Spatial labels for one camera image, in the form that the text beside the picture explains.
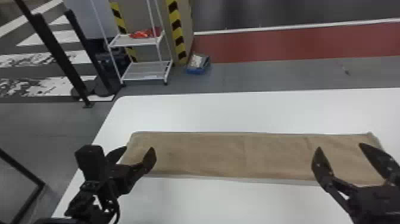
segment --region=hazard stripe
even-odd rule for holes
[[[179,59],[179,64],[186,64],[188,54],[186,53],[185,39],[183,37],[182,23],[176,0],[165,0],[168,6],[170,24],[172,28],[172,37],[175,42],[175,51]]]
[[[115,23],[118,27],[118,30],[120,31],[121,34],[126,34],[127,29],[125,25],[125,21],[122,17],[122,13],[120,11],[120,6],[118,5],[117,2],[110,2],[110,8],[112,11],[112,14],[114,15],[114,20]],[[132,47],[126,47],[125,51],[127,55],[132,59],[133,62],[137,62],[138,59],[136,58],[136,51]]]

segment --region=white floor marking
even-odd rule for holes
[[[400,18],[383,18],[379,20],[358,20],[358,21],[345,21],[345,22],[335,22],[335,23],[312,23],[312,24],[257,27],[257,28],[244,28],[244,29],[207,30],[207,31],[197,31],[195,32],[195,35],[203,36],[203,35],[217,35],[223,33],[247,33],[247,32],[258,32],[258,31],[310,29],[310,28],[334,27],[334,26],[360,26],[360,25],[380,24],[380,23],[400,23]]]
[[[85,50],[65,52],[72,64],[91,63]],[[54,63],[55,60],[50,52],[34,54],[5,54],[0,55],[0,68],[42,66]]]
[[[83,81],[94,80],[96,76],[81,76]],[[72,84],[65,76],[48,77],[46,79],[0,79],[0,93],[2,97],[11,97],[17,94],[20,97],[60,97],[70,96]],[[114,95],[99,97],[91,95],[91,101],[112,101]]]
[[[58,4],[62,3],[63,0],[52,0],[50,2],[47,2],[34,10],[32,10],[32,13],[44,13],[47,10],[50,10],[51,8],[57,6]],[[15,30],[16,28],[22,26],[24,23],[27,23],[28,20],[25,18],[24,15],[19,16],[18,18],[14,19],[11,22],[8,22],[7,24],[3,25],[0,27],[0,38],[6,35],[7,33]]]
[[[60,17],[58,17],[56,20],[54,20],[53,22],[50,23],[51,26],[53,25],[62,25],[62,24],[69,24],[70,22],[68,21],[68,19],[62,15]]]
[[[75,43],[79,42],[79,38],[74,30],[61,30],[53,32],[58,43]],[[32,45],[43,45],[43,41],[37,33],[31,35],[27,39],[20,42],[17,46],[32,46]]]

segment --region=black pole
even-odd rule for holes
[[[21,9],[22,13],[27,17],[30,24],[33,26],[36,33],[39,35],[45,46],[53,55],[55,61],[61,67],[64,74],[67,76],[75,90],[78,92],[79,97],[85,102],[85,107],[90,108],[93,104],[88,99],[88,89],[81,80],[78,72],[75,70],[71,61],[68,59],[63,48],[58,43],[57,39],[51,32],[42,14],[32,15],[26,4],[22,0],[15,0],[15,3]]]
[[[110,82],[106,77],[104,70],[102,69],[96,58],[96,54],[94,53],[93,49],[89,46],[89,42],[86,39],[85,34],[82,31],[82,28],[79,26],[79,23],[76,19],[74,12],[72,10],[67,10],[64,13],[64,15],[67,17],[76,35],[78,36],[80,42],[82,43],[83,48],[85,49],[87,55],[89,56],[93,66],[97,71],[98,77],[101,80],[101,83],[97,83],[95,87],[95,93],[100,97],[107,97],[116,94],[121,89],[121,83]]]
[[[71,23],[72,28],[75,30],[76,35],[78,36],[80,42],[83,45],[83,48],[87,52],[93,66],[95,67],[98,76],[100,79],[103,81],[104,86],[109,89],[111,87],[110,82],[108,79],[105,77],[103,69],[100,68],[99,62],[96,59],[96,56],[94,52],[92,51],[92,48],[88,44],[88,40],[86,39],[85,35],[83,34],[82,29],[79,26],[78,21],[76,20],[76,16],[72,10],[67,10],[64,15],[67,17],[68,21]]]
[[[42,192],[42,190],[44,189],[45,183],[44,183],[44,181],[39,179],[36,175],[34,175],[31,171],[29,171],[27,168],[22,166],[17,160],[13,159],[10,155],[8,155],[1,148],[0,148],[0,158],[2,158],[6,163],[8,163],[10,166],[15,168],[16,170],[18,170],[20,173],[22,173],[25,177],[30,179],[32,182],[34,182],[37,186],[11,221],[11,224],[18,224],[18,222],[24,217],[24,214],[26,213],[26,211],[28,211],[28,209],[32,205],[32,203],[37,199],[40,192]]]
[[[32,23],[30,20],[32,17],[32,13],[30,12],[28,6],[26,6],[25,2],[23,2],[23,0],[15,0],[15,3],[18,5],[22,13],[26,16],[28,21]]]

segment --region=metal shelf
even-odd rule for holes
[[[163,79],[167,83],[168,74],[171,70],[172,60],[170,61],[152,61],[144,63],[130,63],[123,80],[154,80]]]
[[[143,45],[160,45],[161,40],[165,35],[162,31],[159,37],[156,38],[131,38],[127,34],[118,34],[108,45],[110,48],[119,46],[143,46]]]

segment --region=red object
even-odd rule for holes
[[[156,36],[160,36],[161,28],[155,27],[155,33],[156,33]],[[153,28],[136,31],[134,33],[129,34],[129,37],[131,37],[131,38],[153,38],[154,37]]]
[[[213,63],[400,55],[400,23],[195,36]]]

